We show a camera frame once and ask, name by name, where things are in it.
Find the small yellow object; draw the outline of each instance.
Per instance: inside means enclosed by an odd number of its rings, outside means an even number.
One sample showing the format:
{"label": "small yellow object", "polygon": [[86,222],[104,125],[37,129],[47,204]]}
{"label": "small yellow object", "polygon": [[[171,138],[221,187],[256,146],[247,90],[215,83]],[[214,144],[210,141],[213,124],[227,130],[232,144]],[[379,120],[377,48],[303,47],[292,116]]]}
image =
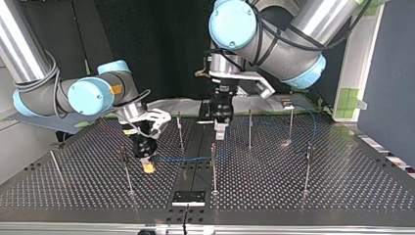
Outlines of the small yellow object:
{"label": "small yellow object", "polygon": [[121,93],[121,91],[122,91],[122,85],[120,84],[120,85],[112,86],[110,90],[111,90],[111,93],[113,95],[117,95],[117,94]]}
{"label": "small yellow object", "polygon": [[151,163],[143,164],[143,169],[145,173],[154,173],[155,167]]}

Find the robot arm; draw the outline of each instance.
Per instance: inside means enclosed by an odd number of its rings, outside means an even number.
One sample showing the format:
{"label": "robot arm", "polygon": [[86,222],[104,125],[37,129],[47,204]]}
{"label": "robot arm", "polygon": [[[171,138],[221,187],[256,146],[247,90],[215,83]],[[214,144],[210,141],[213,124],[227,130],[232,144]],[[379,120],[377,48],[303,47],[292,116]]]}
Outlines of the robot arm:
{"label": "robot arm", "polygon": [[[275,92],[266,79],[257,73],[241,70],[244,69],[243,59],[298,89],[311,86],[326,68],[326,59],[321,52],[363,2],[304,0],[299,13],[283,31],[261,18],[260,12],[254,6],[262,4],[261,1],[266,0],[216,0],[214,3],[209,19],[209,33],[213,45],[209,74],[220,83],[219,92],[223,90],[222,87],[227,86],[222,84],[223,80],[229,79],[253,80],[255,90],[264,99]],[[370,2],[371,0],[363,9],[367,9]],[[232,95],[226,92],[220,94],[223,95],[219,97]],[[230,110],[233,111],[232,97],[227,101],[226,107],[231,107]],[[221,110],[214,105],[215,102],[212,103],[214,114],[221,114]],[[230,117],[228,120],[231,120],[233,112],[227,114]],[[215,115],[213,117],[216,140],[223,140],[229,121],[223,122]]]}
{"label": "robot arm", "polygon": [[0,0],[0,56],[18,87],[13,98],[22,115],[64,118],[67,113],[95,116],[115,109],[124,133],[133,141],[135,157],[146,172],[153,172],[149,158],[171,117],[161,110],[147,110],[142,99],[149,93],[138,93],[125,61],[99,66],[94,76],[60,81],[55,59],[32,34],[17,0]]}
{"label": "robot arm", "polygon": [[283,31],[262,20],[255,7],[246,1],[217,0],[209,32],[219,48],[232,51],[284,83],[304,89],[315,83],[326,67],[321,48],[331,41],[361,2],[306,1]]}

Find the light blue robot joint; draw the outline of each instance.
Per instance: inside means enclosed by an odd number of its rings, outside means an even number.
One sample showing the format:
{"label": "light blue robot joint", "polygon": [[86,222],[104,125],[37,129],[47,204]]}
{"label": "light blue robot joint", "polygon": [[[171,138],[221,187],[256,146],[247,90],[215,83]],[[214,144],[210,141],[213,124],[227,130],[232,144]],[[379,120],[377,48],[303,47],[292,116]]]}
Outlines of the light blue robot joint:
{"label": "light blue robot joint", "polygon": [[326,64],[326,58],[320,55],[317,62],[310,69],[292,79],[282,80],[282,82],[294,86],[297,89],[306,89],[320,78],[321,73],[326,69]]}
{"label": "light blue robot joint", "polygon": [[209,19],[211,39],[227,50],[246,46],[256,33],[253,8],[241,0],[218,0]]}
{"label": "light blue robot joint", "polygon": [[32,110],[30,110],[22,101],[21,98],[21,93],[19,92],[19,90],[16,90],[13,93],[13,105],[15,106],[16,110],[26,116],[26,117],[43,117],[35,112],[33,112]]}
{"label": "light blue robot joint", "polygon": [[110,71],[128,71],[131,72],[129,69],[126,61],[115,61],[107,64],[103,64],[101,66],[98,66],[98,74],[102,74],[105,72]]}
{"label": "light blue robot joint", "polygon": [[115,95],[107,81],[99,77],[85,77],[69,88],[68,99],[78,113],[94,116],[109,109]]}

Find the metal base plate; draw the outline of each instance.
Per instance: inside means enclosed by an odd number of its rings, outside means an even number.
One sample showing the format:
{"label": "metal base plate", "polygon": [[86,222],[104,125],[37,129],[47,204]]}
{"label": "metal base plate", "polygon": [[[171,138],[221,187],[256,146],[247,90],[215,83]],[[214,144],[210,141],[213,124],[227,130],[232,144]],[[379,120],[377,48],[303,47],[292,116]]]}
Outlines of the metal base plate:
{"label": "metal base plate", "polygon": [[[289,116],[254,117],[249,150],[249,118],[234,118],[225,141],[216,143],[216,196],[210,193],[206,159],[214,140],[212,125],[182,119],[187,162],[181,163],[179,133],[172,123],[158,142],[156,173],[145,174],[133,161],[135,195],[130,196],[117,151],[131,143],[116,120],[100,121],[57,153],[62,175],[45,158],[2,185],[0,221],[413,226],[415,181],[323,115],[316,117],[315,161],[304,194],[304,154],[313,119],[296,115],[287,145],[289,121]],[[205,206],[173,207],[174,192],[189,190],[206,192]]]}
{"label": "metal base plate", "polygon": [[317,117],[304,191],[309,115],[236,117],[217,141],[217,190],[207,224],[413,226],[415,181],[329,117]]}

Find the white wall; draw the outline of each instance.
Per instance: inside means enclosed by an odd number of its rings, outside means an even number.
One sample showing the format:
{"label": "white wall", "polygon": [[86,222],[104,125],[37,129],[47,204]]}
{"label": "white wall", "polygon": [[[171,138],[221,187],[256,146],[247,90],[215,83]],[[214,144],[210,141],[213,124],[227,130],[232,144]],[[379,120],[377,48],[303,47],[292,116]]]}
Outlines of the white wall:
{"label": "white wall", "polygon": [[49,151],[56,141],[53,130],[4,120],[14,114],[14,81],[0,60],[0,184]]}

